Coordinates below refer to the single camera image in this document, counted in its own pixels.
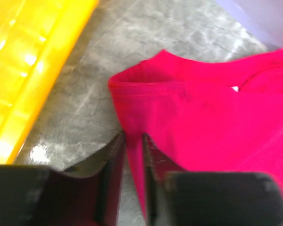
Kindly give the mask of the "bright red t-shirt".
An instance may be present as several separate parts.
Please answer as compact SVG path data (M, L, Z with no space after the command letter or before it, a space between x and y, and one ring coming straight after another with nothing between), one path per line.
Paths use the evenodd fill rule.
M142 136L188 171L261 171L283 189L283 49L227 63L165 50L108 81L137 196Z

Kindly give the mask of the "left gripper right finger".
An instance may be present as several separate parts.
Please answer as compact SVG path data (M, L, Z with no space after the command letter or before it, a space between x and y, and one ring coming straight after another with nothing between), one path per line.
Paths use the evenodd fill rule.
M184 172L185 169L166 156L148 134L143 134L145 172L145 209L148 226L171 226L172 214L165 189L166 175Z

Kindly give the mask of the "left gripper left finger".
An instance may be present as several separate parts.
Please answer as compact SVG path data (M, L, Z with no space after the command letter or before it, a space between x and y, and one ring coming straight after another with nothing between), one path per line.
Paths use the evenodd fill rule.
M124 159L125 135L121 131L104 147L63 170L80 180L98 181L92 219L99 226L117 225Z

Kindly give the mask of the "yellow plastic tray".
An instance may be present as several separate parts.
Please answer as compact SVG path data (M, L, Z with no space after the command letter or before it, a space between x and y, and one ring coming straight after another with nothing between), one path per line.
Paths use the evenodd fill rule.
M0 0L0 164L18 156L96 0Z

